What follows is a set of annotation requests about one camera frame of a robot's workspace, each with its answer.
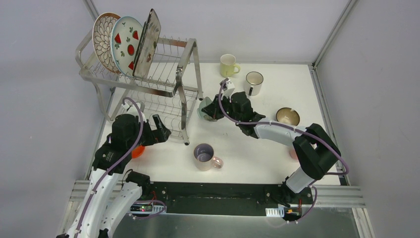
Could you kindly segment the square flower pattern plate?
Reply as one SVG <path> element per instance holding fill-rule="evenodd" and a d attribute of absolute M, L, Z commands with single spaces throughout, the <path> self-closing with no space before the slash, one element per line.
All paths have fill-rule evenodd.
<path fill-rule="evenodd" d="M 132 75 L 137 78 L 146 78 L 152 64 L 161 31 L 161 23 L 156 11 L 150 10 L 148 20 L 142 30 L 142 35 L 135 54 Z"/>

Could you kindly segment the watermelon pattern round plate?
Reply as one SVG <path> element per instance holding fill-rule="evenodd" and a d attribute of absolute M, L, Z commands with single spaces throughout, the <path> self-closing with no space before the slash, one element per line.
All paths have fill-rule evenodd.
<path fill-rule="evenodd" d="M 132 76 L 134 58 L 143 27 L 138 20 L 124 16 L 116 21 L 111 32 L 111 55 L 120 73 Z"/>

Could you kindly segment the floral petal brown-rim plate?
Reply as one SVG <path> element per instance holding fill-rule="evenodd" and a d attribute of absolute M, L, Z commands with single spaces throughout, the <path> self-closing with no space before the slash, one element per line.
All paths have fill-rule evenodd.
<path fill-rule="evenodd" d="M 112 58 L 110 37 L 119 18 L 119 15 L 112 12 L 103 13 L 95 20 L 92 30 L 94 52 L 103 67 L 113 73 L 119 73 L 119 70 Z"/>

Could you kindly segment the mint green bowl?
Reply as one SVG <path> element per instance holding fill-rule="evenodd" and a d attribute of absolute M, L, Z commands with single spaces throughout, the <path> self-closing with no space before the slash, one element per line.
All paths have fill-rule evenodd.
<path fill-rule="evenodd" d="M 205 112 L 202 111 L 203 108 L 205 108 L 206 106 L 208 106 L 209 104 L 211 104 L 212 100 L 209 97 L 205 97 L 199 104 L 198 108 L 197 108 L 197 114 L 198 117 L 200 119 L 203 119 L 205 121 L 210 121 L 212 122 L 213 119 L 211 116 L 209 116 L 208 114 L 206 114 Z"/>

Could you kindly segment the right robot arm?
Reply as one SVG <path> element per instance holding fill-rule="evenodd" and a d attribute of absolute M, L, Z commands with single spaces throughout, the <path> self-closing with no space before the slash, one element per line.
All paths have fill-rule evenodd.
<path fill-rule="evenodd" d="M 281 197 L 287 203 L 298 200 L 304 188 L 327 175 L 341 158 L 339 149 L 322 126 L 313 123 L 307 127 L 292 127 L 269 120 L 254 111 L 244 92 L 230 97 L 221 94 L 214 99 L 206 97 L 199 105 L 198 114 L 208 121 L 228 118 L 246 136 L 292 147 L 300 166 L 281 185 Z"/>

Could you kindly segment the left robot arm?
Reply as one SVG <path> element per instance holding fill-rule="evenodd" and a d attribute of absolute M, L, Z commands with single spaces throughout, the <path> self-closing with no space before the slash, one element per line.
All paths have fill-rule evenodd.
<path fill-rule="evenodd" d="M 132 150 L 166 142 L 171 131 L 158 114 L 152 116 L 156 128 L 143 115 L 121 114 L 111 125 L 111 133 L 95 152 L 86 195 L 70 228 L 61 238 L 110 238 L 137 200 L 150 197 L 150 177 L 130 172 L 112 203 L 108 200 L 132 159 Z"/>

